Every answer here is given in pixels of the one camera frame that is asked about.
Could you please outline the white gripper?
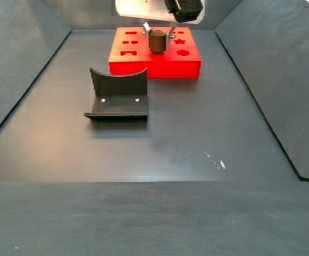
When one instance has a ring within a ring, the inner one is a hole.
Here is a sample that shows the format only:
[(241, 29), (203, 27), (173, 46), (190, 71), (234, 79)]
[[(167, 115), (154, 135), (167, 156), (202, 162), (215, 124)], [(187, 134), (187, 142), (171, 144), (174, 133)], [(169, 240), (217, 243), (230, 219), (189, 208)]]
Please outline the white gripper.
[[(201, 0), (203, 4), (203, 10), (194, 21), (182, 22), (189, 24), (199, 24), (205, 17), (206, 0)], [(159, 20), (167, 22), (177, 22), (174, 16), (169, 13), (165, 0), (115, 0), (115, 10), (122, 17), (139, 18), (146, 20)], [(151, 31), (151, 27), (147, 22), (143, 23), (145, 33)], [(173, 39), (175, 26), (170, 27), (167, 32), (167, 38)]]

